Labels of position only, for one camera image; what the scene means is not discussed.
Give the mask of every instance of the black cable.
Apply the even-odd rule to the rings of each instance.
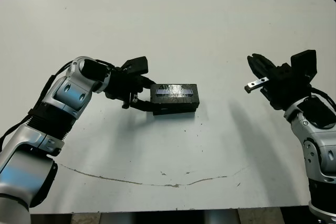
[[[104,65],[110,67],[111,69],[115,68],[114,65],[112,65],[111,63],[108,63],[108,62],[106,62],[106,61],[103,61],[103,60],[97,60],[97,59],[96,59],[96,62],[98,62],[98,63],[102,63],[102,64],[104,64]]]
[[[331,99],[330,96],[327,95],[327,93],[324,93],[323,91],[316,88],[311,88],[311,92],[314,94],[318,94],[322,96],[324,99],[326,99],[326,101],[329,102],[332,108],[336,111],[336,103]]]
[[[70,65],[71,65],[72,61],[66,63],[63,67],[61,67],[60,70],[58,70],[56,72],[56,74],[52,75],[49,77],[47,83],[44,85],[42,91],[41,91],[41,94],[40,96],[38,97],[37,99],[37,102],[35,103],[34,105],[34,109],[37,108],[40,104],[41,104],[41,101],[43,100],[43,98],[46,96],[46,94],[48,93],[52,83],[54,82],[54,80],[56,79],[56,77],[62,73],[64,70],[66,70]],[[10,127],[6,132],[5,134],[0,137],[0,152],[2,152],[2,145],[4,143],[4,140],[6,138],[6,136],[8,136],[9,134],[11,134],[12,132],[14,132],[21,124],[27,122],[29,119],[30,119],[30,115],[26,115],[19,123],[15,124],[14,126]]]

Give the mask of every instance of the scratch mark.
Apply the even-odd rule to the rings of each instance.
[[[216,179],[216,178],[227,178],[227,176],[218,176],[218,177],[214,177],[214,178],[203,178],[203,179],[200,179],[198,181],[195,181],[195,182],[192,182],[190,184],[186,184],[187,186],[191,186],[191,185],[194,185],[198,182],[202,182],[202,181],[207,181],[207,180],[213,180],[213,179]]]
[[[112,180],[112,181],[117,181],[117,182],[124,182],[124,183],[129,183],[129,184],[134,184],[134,185],[142,185],[142,186],[164,186],[164,187],[174,187],[174,188],[179,188],[180,186],[191,186],[191,185],[194,185],[196,183],[199,183],[199,182],[204,182],[204,181],[207,181],[207,180],[213,180],[213,179],[218,179],[218,178],[227,178],[228,176],[218,176],[218,177],[213,177],[213,178],[203,178],[203,179],[200,179],[200,180],[197,180],[195,182],[192,182],[190,184],[175,184],[175,185],[171,185],[171,184],[166,184],[166,185],[157,185],[157,184],[144,184],[144,183],[139,183],[139,182],[133,182],[133,181],[128,181],[128,180],[123,180],[123,179],[116,179],[116,178],[106,178],[106,177],[103,177],[103,176],[96,176],[96,175],[92,175],[92,174],[88,174],[88,173],[84,173],[84,172],[80,172],[79,170],[76,170],[76,169],[72,169],[68,166],[65,166],[63,164],[59,164],[61,166],[63,166],[64,168],[66,169],[69,169],[73,172],[76,172],[76,173],[79,173],[79,174],[82,174],[82,175],[85,175],[85,176],[89,176],[89,177],[92,177],[92,178],[100,178],[100,179],[105,179],[105,180]],[[234,173],[233,175],[229,176],[229,177],[233,177],[235,176],[236,174],[240,173],[241,171],[243,171],[244,169],[246,169],[248,166],[240,169],[239,171],[237,171],[236,173]]]
[[[130,184],[135,184],[135,185],[143,185],[142,183],[138,183],[138,182],[132,182],[132,181],[127,181],[127,180],[122,180],[122,179],[116,179],[116,178],[106,178],[106,177],[103,177],[103,176],[96,176],[96,175],[92,175],[92,174],[88,174],[88,173],[83,173],[83,172],[80,172],[76,169],[72,169],[70,167],[67,167],[63,164],[59,164],[63,167],[65,167],[66,169],[69,169],[69,170],[72,170],[76,173],[79,173],[79,174],[83,174],[83,175],[86,175],[86,176],[89,176],[89,177],[92,177],[92,178],[101,178],[101,179],[106,179],[106,180],[112,180],[112,181],[118,181],[118,182],[125,182],[125,183],[130,183]]]

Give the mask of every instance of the white tabletop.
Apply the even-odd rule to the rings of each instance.
[[[157,83],[197,83],[195,114],[154,117],[94,94],[32,213],[306,205],[301,146],[282,111],[244,85],[246,57],[318,55],[313,85],[336,98],[333,0],[0,0],[0,132],[65,62],[147,56]],[[149,92],[140,95],[149,99]]]

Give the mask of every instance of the black box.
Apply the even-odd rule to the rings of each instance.
[[[158,108],[153,115],[195,112],[200,104],[196,84],[153,84],[151,102]]]

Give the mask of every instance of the robotic arm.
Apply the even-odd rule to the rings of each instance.
[[[275,110],[284,110],[299,139],[309,180],[310,211],[327,224],[336,223],[336,104],[324,92],[309,84],[317,73],[316,51],[307,50],[291,57],[291,67],[276,67],[262,55],[247,57],[259,78],[245,86],[261,93]],[[330,107],[317,95],[325,98]]]
[[[50,88],[56,76],[66,75]],[[30,223],[29,207],[47,196],[64,138],[86,108],[92,93],[123,101],[123,108],[158,111],[158,104],[141,101],[138,92],[155,82],[142,76],[148,72],[146,57],[127,61],[121,68],[109,63],[78,57],[51,76],[37,103],[21,122],[0,138],[17,131],[0,153],[0,223]]]

